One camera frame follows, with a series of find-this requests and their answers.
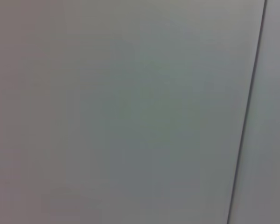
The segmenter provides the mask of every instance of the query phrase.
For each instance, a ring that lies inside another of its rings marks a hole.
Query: gray wall
[[[0,223],[225,223],[262,7],[0,0]]]
[[[231,224],[280,224],[280,0],[269,0]]]

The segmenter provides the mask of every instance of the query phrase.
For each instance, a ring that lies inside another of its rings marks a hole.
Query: white surface
[[[280,224],[280,0],[269,0],[231,224]]]
[[[262,7],[0,0],[0,223],[225,223]]]

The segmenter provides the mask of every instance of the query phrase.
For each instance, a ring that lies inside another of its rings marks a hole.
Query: dark vertical line
[[[246,126],[247,126],[247,118],[248,118],[248,113],[249,113],[249,108],[250,108],[250,103],[251,103],[251,95],[252,95],[252,90],[253,90],[253,85],[254,85],[257,62],[258,62],[258,55],[259,55],[260,42],[261,42],[261,37],[262,37],[263,24],[264,24],[265,15],[266,15],[266,5],[267,5],[267,0],[265,0],[264,5],[263,5],[259,37],[258,37],[256,54],[255,54],[254,65],[253,65],[252,76],[251,76],[251,82],[250,82],[250,87],[249,87],[249,95],[248,95],[248,100],[247,100],[247,105],[246,105],[243,129],[242,129],[242,133],[241,133],[241,140],[239,143],[237,164],[236,164],[236,169],[235,169],[235,174],[234,174],[234,179],[233,179],[233,186],[232,186],[231,199],[230,199],[230,204],[229,204],[227,224],[230,224],[230,218],[231,218],[231,213],[232,213],[232,209],[233,209],[234,195],[235,195],[235,190],[236,190],[236,185],[237,185],[237,180],[238,180],[238,168],[239,168],[239,164],[240,164],[244,136],[245,136]]]

